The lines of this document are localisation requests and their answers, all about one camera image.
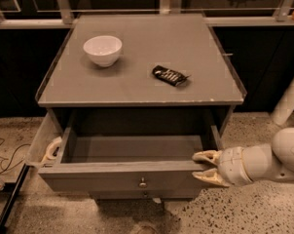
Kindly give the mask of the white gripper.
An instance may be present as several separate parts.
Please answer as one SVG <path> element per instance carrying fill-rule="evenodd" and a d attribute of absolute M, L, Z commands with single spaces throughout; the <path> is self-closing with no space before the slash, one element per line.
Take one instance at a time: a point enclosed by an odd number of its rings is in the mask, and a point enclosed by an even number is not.
<path fill-rule="evenodd" d="M 222 152 L 217 150 L 196 152 L 192 156 L 195 162 L 218 165 L 218 170 L 209 169 L 202 172 L 192 172 L 192 176 L 203 182 L 225 187 L 230 185 L 243 186 L 252 183 L 244 168 L 242 150 L 242 147 L 233 147 Z"/>

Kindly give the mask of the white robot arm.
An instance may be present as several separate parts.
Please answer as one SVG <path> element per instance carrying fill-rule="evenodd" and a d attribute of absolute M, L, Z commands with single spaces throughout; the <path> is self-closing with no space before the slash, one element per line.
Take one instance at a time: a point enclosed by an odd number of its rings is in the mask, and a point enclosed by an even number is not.
<path fill-rule="evenodd" d="M 294 128 L 278 131 L 268 144 L 201 151 L 192 159 L 213 165 L 192 176 L 214 185 L 244 186 L 259 180 L 294 183 Z"/>

